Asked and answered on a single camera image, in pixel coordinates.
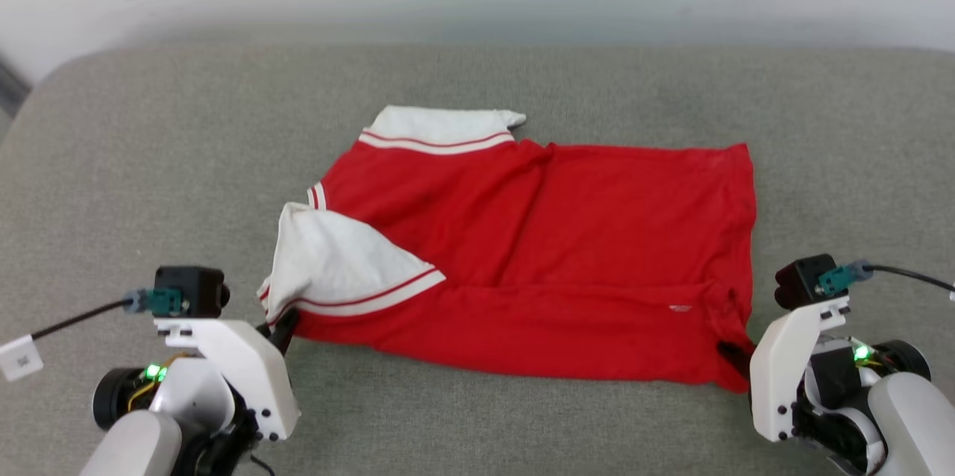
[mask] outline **yellow wire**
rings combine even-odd
[[[160,367],[160,370],[163,368],[168,368],[169,365],[172,364],[174,360],[177,360],[177,358],[188,357],[188,356],[189,356],[188,353],[174,354],[174,356],[171,356],[169,360],[163,363],[163,366]],[[157,381],[149,381],[149,384],[147,384],[143,388],[140,388],[140,390],[137,390],[136,392],[134,392],[133,395],[130,395],[129,402],[127,402],[126,404],[126,412],[128,413],[133,410],[133,402],[136,400],[139,400],[141,395],[145,395],[149,391],[151,391],[153,388],[156,388],[156,383]]]

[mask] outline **black cable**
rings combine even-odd
[[[928,282],[929,284],[938,286],[942,289],[948,289],[949,292],[955,292],[955,286],[942,282],[938,278],[931,278],[931,276],[922,275],[920,272],[908,271],[908,269],[899,269],[897,266],[865,265],[862,266],[862,270],[867,272],[891,272],[893,275],[907,276],[908,278],[914,278],[916,280],[921,280],[922,282]]]
[[[269,473],[269,476],[275,476],[274,470],[272,470],[272,467],[271,467],[271,466],[266,465],[266,462],[263,462],[261,459],[255,457],[255,456],[248,456],[248,459],[249,459],[249,461],[251,461],[251,462],[253,462],[253,463],[256,463],[256,465],[258,465],[258,466],[260,466],[260,467],[263,467],[263,469],[265,469],[266,472]]]
[[[47,334],[52,334],[62,329],[66,329],[70,325],[74,325],[81,321],[91,319],[91,317],[93,316],[99,316],[100,313],[109,312],[109,310],[119,308],[121,306],[126,306],[132,302],[133,302],[133,299],[120,299],[119,301],[112,302],[109,304],[104,304],[103,306],[99,308],[92,309],[89,312],[81,313],[79,314],[79,316],[71,317],[71,319],[67,319],[66,321],[60,321],[59,323],[52,325],[50,327],[47,327],[46,329],[35,332],[33,334],[34,340],[42,339],[42,337],[47,336]]]

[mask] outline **gray table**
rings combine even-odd
[[[955,278],[955,59],[901,50],[185,47],[63,67],[0,145],[0,337],[147,285],[163,263],[228,273],[226,316],[257,322],[278,214],[386,104],[510,108],[538,142],[750,143],[751,336],[781,310],[773,274],[823,251]],[[881,275],[851,332],[924,350],[955,397],[955,304]],[[168,356],[121,313],[39,342],[47,369],[0,383],[0,472],[76,473],[101,433],[92,388]],[[297,341],[303,417],[260,456],[311,474],[835,473],[753,432],[713,386],[482,375]],[[248,467],[242,474],[262,474]]]

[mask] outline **red and white t-shirt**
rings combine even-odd
[[[267,320],[296,334],[487,372],[747,381],[743,144],[516,142],[510,111],[386,107],[279,221]]]

